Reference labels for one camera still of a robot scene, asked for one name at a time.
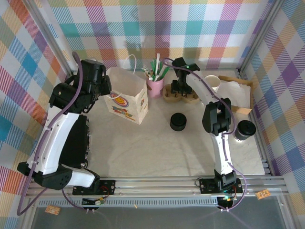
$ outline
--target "white napkin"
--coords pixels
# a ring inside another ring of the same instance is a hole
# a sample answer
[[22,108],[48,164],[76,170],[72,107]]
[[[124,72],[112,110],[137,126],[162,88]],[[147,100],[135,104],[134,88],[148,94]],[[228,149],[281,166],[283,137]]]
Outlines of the white napkin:
[[229,98],[233,106],[250,108],[250,90],[250,86],[221,80],[217,93],[222,98]]

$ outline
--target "white paper cup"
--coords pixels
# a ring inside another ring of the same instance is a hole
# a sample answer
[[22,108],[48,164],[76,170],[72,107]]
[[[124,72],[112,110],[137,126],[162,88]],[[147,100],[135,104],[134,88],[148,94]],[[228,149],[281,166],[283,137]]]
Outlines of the white paper cup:
[[218,88],[220,86],[220,79],[216,75],[208,75],[204,79],[213,88],[215,92],[218,91]]

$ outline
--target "white table surface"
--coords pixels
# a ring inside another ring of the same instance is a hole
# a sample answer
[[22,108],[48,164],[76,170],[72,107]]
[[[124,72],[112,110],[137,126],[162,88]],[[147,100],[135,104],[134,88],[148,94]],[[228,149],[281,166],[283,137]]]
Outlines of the white table surface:
[[[236,77],[234,71],[203,72],[203,76],[209,74]],[[174,77],[173,71],[168,72],[166,83]],[[169,125],[176,112],[187,118],[181,132]],[[91,131],[88,169],[103,177],[214,175],[214,150],[202,125],[203,113],[202,103],[169,104],[163,98],[149,98],[149,112],[138,125],[110,113],[100,98],[87,115]],[[247,115],[234,115],[238,122],[248,119]],[[230,136],[229,145],[236,169],[246,175],[264,174],[253,136],[242,143]]]

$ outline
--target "printed logo on bag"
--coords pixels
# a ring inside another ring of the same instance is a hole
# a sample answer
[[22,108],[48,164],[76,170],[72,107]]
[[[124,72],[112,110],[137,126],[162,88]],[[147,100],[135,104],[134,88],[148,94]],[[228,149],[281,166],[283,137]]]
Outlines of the printed logo on bag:
[[125,115],[126,118],[129,118],[131,120],[134,120],[132,118],[132,114],[128,113],[128,111],[126,109],[122,109],[122,108],[118,108],[118,107],[115,107],[115,106],[112,106],[112,109],[114,110],[114,112],[116,113],[119,113],[119,114],[122,114],[122,115]]
[[[112,98],[116,98],[116,97],[118,97],[119,95],[117,94],[117,93],[114,93],[114,92],[110,92],[110,96],[112,97]],[[117,104],[117,105],[119,105],[119,106],[122,106],[122,107],[128,107],[129,106],[129,102],[128,102],[128,100],[127,99],[125,99],[125,98],[123,98],[123,97],[118,97],[118,98],[116,98],[116,99],[113,99],[114,100],[114,102]]]

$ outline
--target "bag handle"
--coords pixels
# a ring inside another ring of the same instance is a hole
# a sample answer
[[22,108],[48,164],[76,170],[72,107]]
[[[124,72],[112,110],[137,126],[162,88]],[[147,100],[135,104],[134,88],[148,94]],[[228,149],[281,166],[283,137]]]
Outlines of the bag handle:
[[[123,64],[123,67],[125,66],[125,64],[126,64],[126,61],[129,59],[129,57],[130,56],[133,56],[134,57],[134,70],[133,70],[133,74],[135,73],[135,69],[137,68],[137,58],[135,58],[135,55],[133,55],[133,54],[130,54],[129,56],[127,56],[126,57],[126,59],[125,59],[125,61],[124,61],[124,64]],[[108,98],[110,98],[110,99],[117,99],[117,98],[119,98],[120,96],[122,95],[122,93],[121,94],[119,94],[118,96],[116,96],[116,97],[110,97],[109,95],[106,95]]]

